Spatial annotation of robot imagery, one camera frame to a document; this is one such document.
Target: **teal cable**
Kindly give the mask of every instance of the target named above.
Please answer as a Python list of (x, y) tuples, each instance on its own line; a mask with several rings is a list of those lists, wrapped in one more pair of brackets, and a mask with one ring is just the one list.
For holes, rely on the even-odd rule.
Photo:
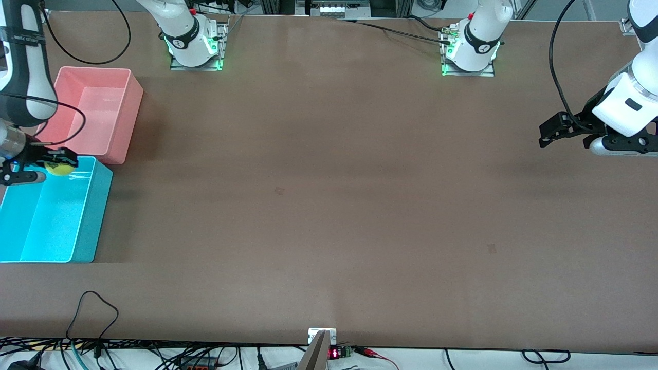
[(84, 362), (82, 362), (82, 358), (80, 358), (80, 354), (76, 349), (76, 343), (73, 341), (73, 339), (71, 340), (71, 352), (73, 352), (73, 357), (75, 357), (76, 360), (78, 360), (78, 364), (80, 365), (82, 370), (89, 370), (89, 367), (87, 367), (87, 365), (85, 365)]

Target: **plastic bin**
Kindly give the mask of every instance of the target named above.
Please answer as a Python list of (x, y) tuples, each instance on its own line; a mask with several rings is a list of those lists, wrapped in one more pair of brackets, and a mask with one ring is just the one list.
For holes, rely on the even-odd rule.
[[(87, 116), (85, 128), (63, 145), (108, 165), (125, 162), (144, 93), (130, 69), (64, 66), (55, 80), (55, 91), (60, 102), (79, 108)], [(78, 113), (60, 106), (39, 139), (63, 140), (81, 122)]]
[(46, 174), (40, 184), (7, 188), (0, 205), (0, 262), (93, 260), (112, 171), (94, 157), (78, 160), (68, 176)]

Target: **table surface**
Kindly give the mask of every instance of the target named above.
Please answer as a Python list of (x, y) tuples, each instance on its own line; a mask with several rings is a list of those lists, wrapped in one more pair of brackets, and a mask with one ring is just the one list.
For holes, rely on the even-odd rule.
[[(497, 76), (461, 78), (435, 44), (293, 16), (245, 17), (222, 72), (170, 72), (153, 19), (128, 17), (109, 66), (144, 97), (95, 263), (0, 266), (0, 335), (63, 336), (93, 289), (113, 338), (656, 349), (658, 162), (538, 147), (562, 109), (552, 23), (512, 22)], [(52, 23), (87, 59), (126, 39), (116, 13)], [(565, 23), (555, 47), (574, 109), (638, 50), (615, 23)], [(79, 65), (48, 53), (53, 76)], [(113, 316), (82, 311), (78, 337)]]

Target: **blue bin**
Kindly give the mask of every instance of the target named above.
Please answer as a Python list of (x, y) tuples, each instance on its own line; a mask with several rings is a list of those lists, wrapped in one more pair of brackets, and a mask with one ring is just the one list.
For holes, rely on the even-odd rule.
[(105, 214), (112, 171), (79, 157), (68, 176), (46, 172), (41, 184), (9, 186), (0, 205), (0, 262), (91, 262)]

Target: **pink bin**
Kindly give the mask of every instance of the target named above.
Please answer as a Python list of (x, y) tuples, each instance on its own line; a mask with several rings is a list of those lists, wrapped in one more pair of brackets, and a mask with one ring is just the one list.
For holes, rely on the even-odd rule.
[[(64, 66), (55, 80), (55, 91), (60, 102), (87, 116), (82, 131), (62, 145), (107, 165), (125, 162), (144, 93), (130, 69)], [(75, 133), (81, 122), (76, 111), (60, 106), (39, 140), (63, 140)]]

